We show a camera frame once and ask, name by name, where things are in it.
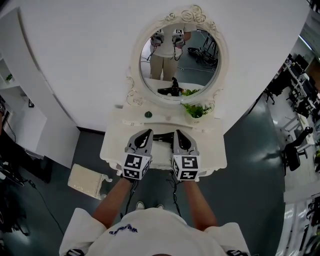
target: beige pants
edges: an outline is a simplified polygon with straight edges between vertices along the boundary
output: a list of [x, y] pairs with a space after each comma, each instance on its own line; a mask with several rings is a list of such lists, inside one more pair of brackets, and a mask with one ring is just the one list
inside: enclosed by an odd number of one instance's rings
[[165, 58], [153, 54], [150, 58], [150, 73], [152, 79], [160, 80], [163, 70], [163, 80], [172, 81], [178, 67], [174, 58]]

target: mirror frame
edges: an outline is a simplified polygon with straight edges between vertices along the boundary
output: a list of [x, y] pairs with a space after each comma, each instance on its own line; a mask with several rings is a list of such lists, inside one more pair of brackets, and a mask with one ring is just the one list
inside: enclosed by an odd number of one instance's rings
[[[206, 30], [210, 33], [217, 46], [219, 52], [219, 60], [216, 72], [213, 74], [210, 82], [204, 86], [204, 89], [188, 96], [184, 99], [172, 100], [172, 97], [159, 94], [152, 91], [149, 86], [144, 81], [141, 74], [141, 53], [148, 41], [148, 39], [159, 29], [162, 29], [168, 25], [177, 23], [191, 23], [198, 27]], [[212, 110], [215, 107], [215, 96], [218, 95], [220, 91], [224, 88], [224, 78], [226, 76], [229, 67], [229, 54], [227, 49], [227, 44], [224, 37], [219, 32], [217, 25], [211, 19], [207, 18], [207, 15], [202, 11], [198, 5], [189, 5], [188, 7], [180, 7], [169, 13], [162, 19], [155, 19], [151, 22], [137, 37], [134, 44], [132, 55], [131, 55], [131, 65], [130, 65], [130, 75], [127, 78], [132, 78], [132, 88], [134, 91], [153, 103], [164, 107], [174, 107], [183, 104], [199, 104], [208, 102], [211, 105]]]

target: black baseboard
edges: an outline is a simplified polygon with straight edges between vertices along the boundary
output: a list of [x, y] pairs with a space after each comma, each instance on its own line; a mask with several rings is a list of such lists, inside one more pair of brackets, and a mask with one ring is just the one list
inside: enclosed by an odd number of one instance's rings
[[101, 130], [92, 130], [92, 129], [88, 129], [88, 128], [83, 128], [83, 127], [78, 127], [77, 128], [79, 129], [80, 132], [87, 132], [87, 133], [92, 133], [92, 134], [99, 134], [99, 135], [105, 135], [106, 132], [104, 131], [101, 131]]

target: small plant on shelf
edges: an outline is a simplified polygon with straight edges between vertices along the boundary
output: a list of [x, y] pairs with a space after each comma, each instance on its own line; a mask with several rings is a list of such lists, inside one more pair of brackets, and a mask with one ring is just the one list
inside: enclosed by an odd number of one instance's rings
[[9, 75], [6, 77], [5, 81], [9, 82], [12, 78], [13, 78], [13, 77], [12, 77], [12, 74], [9, 74]]
[[189, 105], [189, 104], [182, 104], [186, 111], [192, 116], [193, 118], [200, 118], [209, 113], [211, 107], [201, 106], [201, 105]]
[[199, 92], [199, 91], [200, 91], [200, 89], [194, 89], [194, 90], [189, 90], [189, 89], [187, 89], [187, 90], [185, 90], [184, 92], [182, 92], [181, 94], [182, 94], [183, 96], [190, 96], [190, 95], [195, 94], [195, 93], [197, 93], [197, 92]]

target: ceiling light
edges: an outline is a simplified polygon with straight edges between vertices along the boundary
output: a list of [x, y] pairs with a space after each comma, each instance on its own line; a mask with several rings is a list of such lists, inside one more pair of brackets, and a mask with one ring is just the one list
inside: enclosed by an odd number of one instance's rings
[[299, 35], [299, 38], [305, 43], [306, 46], [308, 46], [310, 51], [312, 51], [312, 48], [309, 46], [309, 44], [307, 44], [307, 42], [300, 35]]

